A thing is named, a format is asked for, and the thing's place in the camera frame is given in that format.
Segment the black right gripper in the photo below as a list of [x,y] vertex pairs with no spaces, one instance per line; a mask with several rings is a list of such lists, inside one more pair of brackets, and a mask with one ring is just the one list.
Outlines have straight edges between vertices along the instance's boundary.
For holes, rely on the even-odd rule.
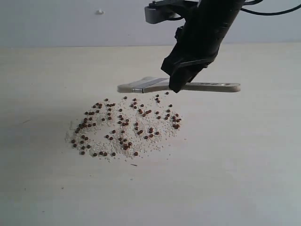
[[170,75],[169,89],[178,93],[216,58],[221,42],[236,19],[243,0],[202,0],[184,25],[161,70]]

